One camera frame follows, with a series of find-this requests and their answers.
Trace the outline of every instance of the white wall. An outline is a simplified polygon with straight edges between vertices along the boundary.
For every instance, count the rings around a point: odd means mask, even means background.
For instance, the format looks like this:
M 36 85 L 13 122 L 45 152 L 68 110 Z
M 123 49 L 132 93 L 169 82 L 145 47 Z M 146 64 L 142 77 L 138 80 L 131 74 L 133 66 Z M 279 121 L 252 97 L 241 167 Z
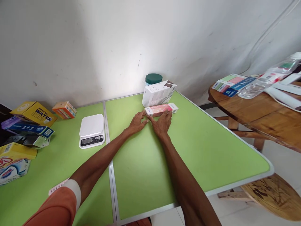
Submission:
M 143 91 L 160 73 L 196 104 L 247 68 L 283 0 L 0 0 L 0 103 L 87 105 Z M 301 50 L 300 4 L 265 39 L 248 73 Z

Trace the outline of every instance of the forearm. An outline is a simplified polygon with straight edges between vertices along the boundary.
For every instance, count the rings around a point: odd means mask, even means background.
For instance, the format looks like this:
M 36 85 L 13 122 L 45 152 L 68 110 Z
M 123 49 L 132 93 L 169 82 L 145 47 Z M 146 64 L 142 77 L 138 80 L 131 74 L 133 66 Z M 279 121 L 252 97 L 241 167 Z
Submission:
M 81 189 L 81 203 L 83 203 L 90 194 L 94 185 L 104 173 L 119 148 L 131 135 L 132 134 L 125 129 L 118 137 L 91 156 L 70 177 L 70 179 L 73 179 L 78 183 Z
M 176 198 L 190 225 L 220 225 L 208 198 L 173 146 L 170 137 L 159 136 L 166 156 Z

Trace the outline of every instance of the scale display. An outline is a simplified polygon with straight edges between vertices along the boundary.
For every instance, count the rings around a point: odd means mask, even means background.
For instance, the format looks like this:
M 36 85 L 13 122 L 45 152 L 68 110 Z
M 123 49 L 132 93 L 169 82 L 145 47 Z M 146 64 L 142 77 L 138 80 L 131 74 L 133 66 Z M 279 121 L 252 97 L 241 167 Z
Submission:
M 102 141 L 103 141 L 103 135 L 95 136 L 95 137 L 90 137 L 90 138 L 87 138 L 87 139 L 83 139 L 81 141 L 81 146 L 84 147 L 84 146 L 87 146 L 87 145 L 91 145 L 91 144 L 95 144 L 95 143 L 100 143 Z

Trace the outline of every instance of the white tiled floor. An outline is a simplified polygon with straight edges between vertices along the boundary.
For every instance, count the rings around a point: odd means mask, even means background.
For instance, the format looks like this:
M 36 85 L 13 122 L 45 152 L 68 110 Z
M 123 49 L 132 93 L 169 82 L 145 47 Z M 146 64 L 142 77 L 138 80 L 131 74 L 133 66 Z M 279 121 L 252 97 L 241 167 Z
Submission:
M 213 117 L 226 116 L 220 109 L 206 110 Z M 240 130 L 247 130 L 240 125 Z M 245 139 L 253 144 L 253 139 Z M 265 141 L 263 154 L 272 162 L 275 172 L 283 177 L 301 195 L 301 154 L 272 141 Z M 301 226 L 301 222 L 291 222 L 279 218 L 263 209 L 251 207 L 240 201 L 225 201 L 217 195 L 208 197 L 223 226 Z M 150 217 L 153 226 L 184 226 L 181 207 Z

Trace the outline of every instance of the white kitchen scale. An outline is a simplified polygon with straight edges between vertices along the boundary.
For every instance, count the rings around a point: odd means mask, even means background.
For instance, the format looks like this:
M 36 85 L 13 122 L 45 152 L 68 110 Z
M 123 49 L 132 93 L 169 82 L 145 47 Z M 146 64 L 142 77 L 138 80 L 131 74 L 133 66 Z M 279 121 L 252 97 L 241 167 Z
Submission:
M 93 115 L 82 119 L 79 131 L 79 147 L 81 149 L 102 145 L 105 142 L 103 115 Z

